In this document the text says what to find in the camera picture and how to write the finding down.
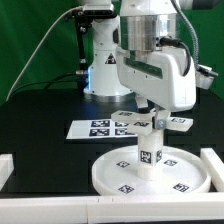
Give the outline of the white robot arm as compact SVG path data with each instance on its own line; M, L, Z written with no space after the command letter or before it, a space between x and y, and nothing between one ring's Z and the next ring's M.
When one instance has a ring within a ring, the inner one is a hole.
M158 108L152 116L157 130L168 126L172 112L191 109L196 89L208 88L217 76L198 63L197 34L184 10L207 10L221 0L122 0L119 24L111 0L89 0L84 13L93 17L106 46L91 69L90 92L98 97L122 97L133 91L141 102Z

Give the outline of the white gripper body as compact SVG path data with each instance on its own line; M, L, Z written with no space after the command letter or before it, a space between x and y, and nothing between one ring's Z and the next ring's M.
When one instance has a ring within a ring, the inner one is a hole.
M120 83L136 94L171 111L191 109L196 102L194 63L184 75L187 55L182 48L163 47L147 52L143 60L136 52L116 49Z

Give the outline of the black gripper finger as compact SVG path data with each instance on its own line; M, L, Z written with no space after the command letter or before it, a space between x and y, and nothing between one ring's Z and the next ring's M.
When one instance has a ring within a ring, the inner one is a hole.
M139 94L135 95L136 105L138 108L138 112L141 114L149 113L149 105L146 98L140 96Z
M167 120L171 112L160 107L155 108L153 125L156 130L164 130L167 127Z

